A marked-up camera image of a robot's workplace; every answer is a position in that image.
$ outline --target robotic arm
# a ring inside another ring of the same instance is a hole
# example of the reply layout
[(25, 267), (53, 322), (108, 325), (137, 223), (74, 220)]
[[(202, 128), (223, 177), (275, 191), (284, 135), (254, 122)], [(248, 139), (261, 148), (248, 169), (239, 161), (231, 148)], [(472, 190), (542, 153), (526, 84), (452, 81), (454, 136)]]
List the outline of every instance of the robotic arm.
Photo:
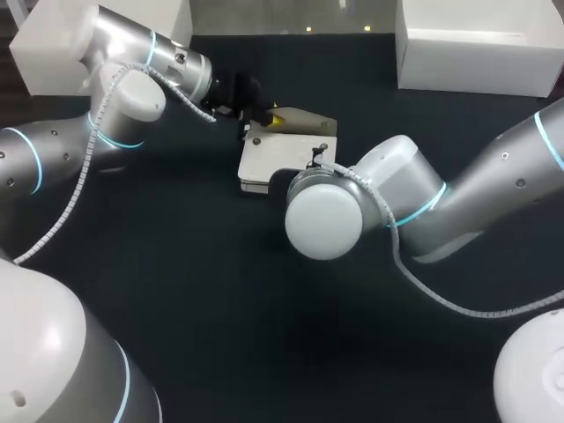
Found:
[[(274, 103), (250, 75), (214, 70), (210, 60), (102, 6), (86, 10), (72, 55), (91, 73), (91, 110), (73, 119), (35, 122), (0, 131), (0, 201), (33, 194), (76, 176), (85, 159), (93, 121), (122, 63), (151, 66), (202, 108), (264, 126)], [(116, 87), (100, 123), (93, 165), (121, 168), (143, 144), (166, 98), (149, 76), (134, 70)]]
[[(376, 146), (351, 170), (388, 203), (416, 260), (458, 251), (507, 214), (564, 188), (564, 100), (497, 137), (446, 183), (410, 138)], [(327, 167), (298, 174), (287, 195), (286, 232), (305, 256), (330, 260), (388, 217), (356, 181)]]
[[(73, 54), (92, 74), (91, 110), (1, 130), (0, 201), (80, 173), (71, 206), (90, 161), (98, 169), (127, 165), (166, 98), (147, 73), (123, 73), (122, 63), (156, 68), (160, 82), (203, 108), (263, 125), (274, 121), (273, 103), (245, 74), (214, 72), (207, 58), (103, 7), (90, 9), (79, 28)], [(0, 421), (162, 423), (151, 384), (74, 293), (11, 263), (2, 251), (0, 275)]]

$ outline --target glowing blue ring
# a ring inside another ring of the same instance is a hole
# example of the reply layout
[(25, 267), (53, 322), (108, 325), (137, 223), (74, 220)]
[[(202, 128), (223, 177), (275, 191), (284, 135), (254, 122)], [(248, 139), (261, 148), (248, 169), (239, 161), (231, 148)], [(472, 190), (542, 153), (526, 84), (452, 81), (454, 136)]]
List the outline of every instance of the glowing blue ring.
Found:
[(43, 183), (43, 166), (41, 165), (39, 154), (37, 153), (37, 150), (35, 150), (35, 147), (33, 146), (31, 140), (21, 130), (16, 130), (14, 128), (4, 128), (4, 130), (10, 130), (18, 134), (24, 141), (26, 141), (26, 144), (29, 145), (29, 148), (32, 149), (33, 156), (35, 157), (35, 162), (37, 163), (37, 185), (35, 185), (35, 189), (32, 191), (33, 195), (37, 191), (39, 191), (39, 188), (41, 188), (41, 184)]
[(412, 215), (408, 216), (405, 219), (401, 219), (398, 222), (396, 222), (397, 226), (402, 226), (405, 225), (406, 223), (411, 222), (412, 220), (418, 218), (420, 215), (422, 215), (423, 213), (425, 213), (426, 211), (428, 211), (429, 209), (432, 209), (441, 199), (441, 197), (444, 195), (444, 193), (447, 190), (447, 183), (443, 182), (442, 183), (442, 188), (439, 191), (439, 193), (434, 196), (431, 201), (429, 201), (427, 204), (425, 204), (423, 207), (421, 207), (419, 210), (417, 210), (416, 212), (414, 212)]
[(149, 51), (149, 56), (145, 62), (145, 66), (150, 66), (152, 62), (152, 57), (155, 56), (155, 49), (157, 48), (157, 34), (151, 30), (151, 51)]
[(535, 113), (535, 123), (537, 124), (537, 129), (538, 132), (540, 133), (540, 136), (543, 138), (546, 146), (548, 147), (548, 151), (552, 154), (552, 156), (556, 160), (556, 163), (558, 163), (558, 166), (560, 166), (560, 169), (564, 170), (564, 160), (562, 160), (562, 157), (558, 154), (558, 152), (554, 148), (553, 143), (551, 143), (550, 138), (546, 133), (545, 125), (543, 125), (542, 121), (540, 120), (540, 112)]
[[(88, 114), (88, 122), (90, 123), (91, 127), (94, 127), (94, 122), (92, 122), (92, 117), (90, 116), (90, 114)], [(105, 142), (108, 145), (111, 145), (113, 147), (119, 147), (119, 148), (129, 148), (129, 149), (139, 148), (141, 145), (143, 145), (145, 143), (145, 141), (142, 141), (139, 144), (132, 144), (132, 145), (118, 143), (117, 141), (114, 141), (112, 138), (106, 137), (100, 131), (98, 131), (98, 138), (101, 139), (103, 142)]]
[(127, 405), (127, 401), (130, 398), (130, 384), (131, 384), (131, 374), (130, 374), (130, 363), (127, 360), (127, 355), (125, 351), (122, 349), (122, 346), (115, 341), (117, 346), (120, 348), (123, 356), (123, 362), (125, 363), (125, 391), (123, 392), (123, 399), (122, 404), (120, 405), (120, 409), (117, 411), (115, 415), (114, 423), (120, 423), (120, 420), (123, 417), (123, 412), (125, 412), (125, 406)]

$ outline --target white joint cap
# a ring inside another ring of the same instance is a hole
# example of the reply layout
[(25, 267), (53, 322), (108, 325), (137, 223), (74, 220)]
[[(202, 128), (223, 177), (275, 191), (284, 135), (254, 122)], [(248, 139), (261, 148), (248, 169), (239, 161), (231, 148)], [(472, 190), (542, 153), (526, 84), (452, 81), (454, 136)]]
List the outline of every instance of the white joint cap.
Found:
[(503, 423), (564, 421), (564, 310), (513, 334), (497, 361), (493, 393)]
[(82, 10), (82, 18), (78, 20), (77, 27), (70, 38), (72, 40), (70, 45), (72, 60), (80, 62), (85, 56), (92, 41), (99, 12), (100, 7), (97, 4), (90, 4)]
[(0, 421), (37, 421), (74, 375), (85, 338), (71, 290), (0, 260)]
[[(100, 79), (107, 93), (114, 76), (122, 69), (118, 63), (107, 63), (100, 69)], [(159, 84), (140, 70), (131, 70), (115, 89), (110, 100), (119, 111), (140, 122), (155, 122), (162, 116), (167, 98)]]
[(304, 189), (288, 206), (286, 233), (304, 256), (332, 260), (349, 252), (362, 234), (362, 211), (354, 197), (335, 185)]

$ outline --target end effector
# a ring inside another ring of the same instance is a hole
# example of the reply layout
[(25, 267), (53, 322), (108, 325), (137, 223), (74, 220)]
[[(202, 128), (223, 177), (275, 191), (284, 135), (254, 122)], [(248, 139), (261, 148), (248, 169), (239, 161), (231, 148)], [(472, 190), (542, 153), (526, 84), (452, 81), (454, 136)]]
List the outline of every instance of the end effector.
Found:
[(86, 9), (74, 40), (71, 54), (91, 74), (106, 61), (145, 64), (203, 108), (263, 126), (274, 121), (274, 101), (251, 75), (215, 69), (207, 57), (103, 6)]

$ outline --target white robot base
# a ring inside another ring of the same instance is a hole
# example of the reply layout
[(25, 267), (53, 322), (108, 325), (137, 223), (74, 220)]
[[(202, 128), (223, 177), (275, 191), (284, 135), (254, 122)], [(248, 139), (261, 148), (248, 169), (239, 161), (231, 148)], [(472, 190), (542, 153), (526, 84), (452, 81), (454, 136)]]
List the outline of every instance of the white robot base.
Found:
[(0, 259), (0, 421), (161, 423), (151, 384), (54, 279)]
[(493, 392), (503, 423), (564, 421), (564, 309), (513, 334), (497, 361)]

